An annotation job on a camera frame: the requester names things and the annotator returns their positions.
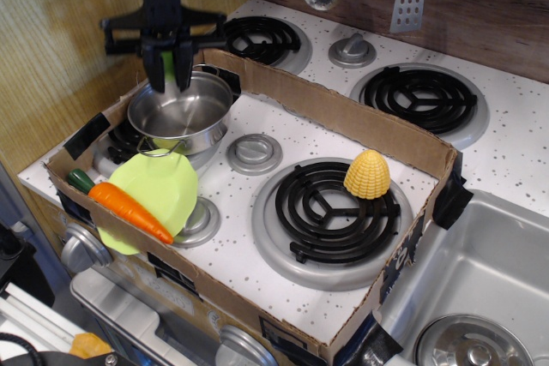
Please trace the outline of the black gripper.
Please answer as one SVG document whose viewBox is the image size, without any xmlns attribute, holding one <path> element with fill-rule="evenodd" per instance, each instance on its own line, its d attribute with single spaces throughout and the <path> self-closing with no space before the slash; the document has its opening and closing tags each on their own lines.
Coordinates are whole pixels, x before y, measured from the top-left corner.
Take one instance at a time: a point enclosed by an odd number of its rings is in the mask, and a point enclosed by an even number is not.
<svg viewBox="0 0 549 366">
<path fill-rule="evenodd" d="M 100 27 L 106 54 L 142 56 L 151 88 L 164 93 L 163 53 L 173 47 L 174 75 L 183 92 L 190 86 L 197 50 L 226 46 L 225 21 L 223 14 L 188 9 L 181 0 L 142 0 L 139 9 L 105 18 Z"/>
</svg>

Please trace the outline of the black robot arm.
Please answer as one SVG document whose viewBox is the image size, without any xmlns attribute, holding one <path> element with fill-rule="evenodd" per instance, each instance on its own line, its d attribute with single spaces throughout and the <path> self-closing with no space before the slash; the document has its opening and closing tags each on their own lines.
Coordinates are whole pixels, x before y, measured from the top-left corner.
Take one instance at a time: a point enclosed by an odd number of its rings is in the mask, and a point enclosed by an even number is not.
<svg viewBox="0 0 549 366">
<path fill-rule="evenodd" d="M 136 54 L 153 90 L 163 93 L 169 74 L 181 92 L 189 88 L 199 50 L 226 46 L 225 22 L 222 13 L 189 9 L 181 0 L 142 0 L 139 9 L 105 18 L 100 27 L 106 53 Z"/>
</svg>

